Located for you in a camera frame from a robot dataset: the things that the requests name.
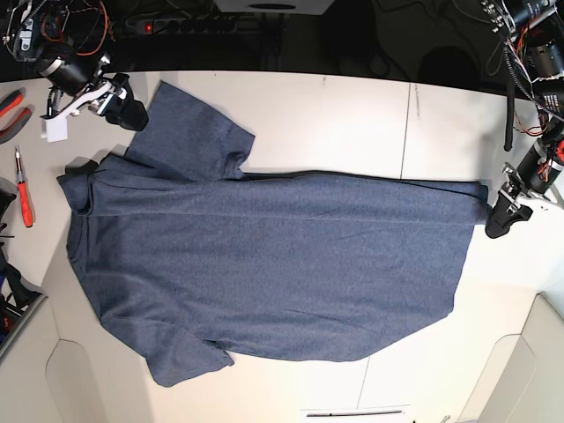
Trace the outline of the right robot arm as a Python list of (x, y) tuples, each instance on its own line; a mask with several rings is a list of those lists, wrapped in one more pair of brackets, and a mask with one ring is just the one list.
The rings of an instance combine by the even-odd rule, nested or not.
[(148, 123), (144, 104), (136, 100), (130, 77), (108, 77), (113, 39), (111, 20), (101, 1), (2, 1), (1, 43), (20, 63), (31, 64), (48, 80), (42, 137), (68, 137), (68, 118), (84, 109), (125, 130), (141, 131)]

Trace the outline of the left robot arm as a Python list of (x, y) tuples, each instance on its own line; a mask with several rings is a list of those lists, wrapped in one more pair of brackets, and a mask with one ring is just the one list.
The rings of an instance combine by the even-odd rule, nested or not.
[(521, 128), (535, 141), (519, 165), (503, 167), (506, 181), (486, 221), (486, 235), (497, 239), (515, 223), (530, 219), (533, 210), (520, 199), (546, 200), (545, 193), (563, 173), (563, 2), (480, 4), (502, 42), (501, 58), (508, 71), (504, 150), (512, 149), (514, 127), (520, 124), (516, 92), (533, 103), (539, 119), (536, 130)]

